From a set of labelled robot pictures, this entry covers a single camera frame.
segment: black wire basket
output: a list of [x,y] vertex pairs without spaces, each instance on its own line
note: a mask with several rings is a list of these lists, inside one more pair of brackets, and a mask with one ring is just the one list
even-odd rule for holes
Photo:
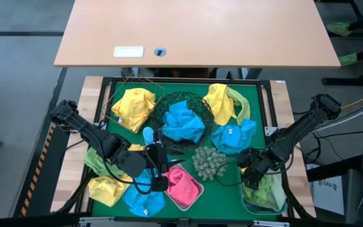
[[157,102],[155,109],[152,113],[152,125],[154,129],[161,129],[162,126],[164,126],[163,123],[163,116],[164,113],[169,111],[169,106],[181,101],[187,101],[187,108],[189,110],[193,110],[197,116],[199,116],[202,119],[202,122],[204,123],[205,129],[204,133],[202,134],[201,138],[197,143],[188,140],[188,139],[182,139],[181,141],[174,141],[166,136],[163,136],[162,142],[165,143],[165,145],[168,148],[173,149],[193,149],[197,148],[202,144],[204,141],[208,139],[212,132],[212,128],[214,126],[214,115],[212,114],[211,107],[209,104],[202,99],[201,96],[196,95],[192,92],[188,91],[180,91],[180,92],[174,92],[170,93],[169,95],[166,95],[162,99],[160,99],[159,102]]

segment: mesh basket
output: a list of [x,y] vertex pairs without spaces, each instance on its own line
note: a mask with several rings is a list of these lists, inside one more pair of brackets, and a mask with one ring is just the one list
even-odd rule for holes
[[169,111],[169,106],[181,101],[187,101],[187,108],[193,110],[197,116],[202,119],[205,125],[204,133],[197,143],[194,143],[188,139],[182,139],[181,141],[174,141],[166,136],[163,136],[162,142],[166,144],[168,148],[174,149],[193,149],[197,148],[205,140],[208,139],[214,126],[214,115],[212,114],[209,104],[194,93],[188,91],[174,92],[163,97],[155,106],[152,114],[152,125],[154,129],[160,129],[164,125],[163,116],[164,113]]
[[[116,82],[114,94],[102,106],[101,112],[103,114],[105,114],[105,117],[107,117],[107,119],[109,121],[113,121],[116,124],[124,127],[124,125],[121,124],[121,121],[120,122],[118,121],[119,117],[115,116],[114,113],[111,111],[111,108],[121,98],[123,98],[126,90],[133,89],[133,88],[144,88],[145,90],[148,90],[148,91],[154,93],[155,94],[155,105],[162,99],[162,97],[164,95],[164,88],[161,85],[159,85],[159,84],[151,81],[150,79],[145,78],[139,74],[133,73],[130,76],[128,76],[123,82]],[[132,130],[130,130],[126,127],[124,127],[124,128],[130,132],[133,132]]]

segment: gray floor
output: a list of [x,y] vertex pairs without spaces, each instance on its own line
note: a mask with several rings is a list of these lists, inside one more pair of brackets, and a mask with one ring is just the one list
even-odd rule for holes
[[[363,1],[357,2],[363,12]],[[63,31],[72,4],[73,0],[0,0],[0,30]],[[350,6],[319,4],[318,9],[325,23],[356,20]],[[53,62],[60,41],[60,37],[0,37],[0,140],[4,141],[0,148],[0,217],[11,215],[21,189],[36,133],[58,77],[59,69]],[[363,50],[362,38],[334,38],[332,42],[338,55]],[[220,70],[218,76],[224,78],[227,71]],[[302,112],[309,108],[311,97],[317,93],[328,93],[343,104],[362,98],[363,88],[321,84],[323,77],[354,78],[362,73],[363,61],[341,69],[265,69],[260,79],[286,80],[292,108]],[[118,74],[119,69],[115,68],[70,69],[60,99],[78,100],[85,76]],[[362,104],[345,112],[360,107]],[[359,117],[321,134],[362,129],[363,117]],[[334,137],[331,141],[343,158],[362,152],[361,135]],[[308,152],[316,141],[308,136],[301,144]],[[339,160],[326,142],[322,146],[321,163]]]

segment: wooden board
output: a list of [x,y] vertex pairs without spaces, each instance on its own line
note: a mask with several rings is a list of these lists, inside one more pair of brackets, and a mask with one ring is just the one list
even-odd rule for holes
[[[93,117],[95,116],[96,104],[99,97],[102,79],[102,77],[87,76],[82,89],[81,98],[79,99],[79,113],[90,122],[93,121]],[[279,127],[287,127],[294,122],[294,116],[292,114],[291,103],[289,101],[289,95],[285,81],[271,81],[271,87],[278,125]],[[271,125],[270,110],[268,108],[267,93],[265,90],[263,90],[263,96],[265,101],[267,122],[268,125]],[[70,136],[69,140],[70,141],[68,142],[68,145],[71,145],[79,141],[80,138],[78,134],[73,134]],[[51,211],[56,211],[62,207],[65,201],[71,196],[76,187],[79,185],[83,170],[83,158],[86,154],[86,149],[87,144],[82,143],[66,152]],[[294,163],[291,169],[287,172],[290,188],[292,193],[304,206],[307,212],[315,217],[316,213],[314,211],[313,200],[308,185],[308,178],[306,176],[301,151],[296,148],[294,156]],[[86,210],[85,205],[87,202],[88,191],[84,193],[82,207],[83,211]]]
[[[144,54],[114,57],[118,46]],[[54,64],[340,67],[313,0],[76,0]]]

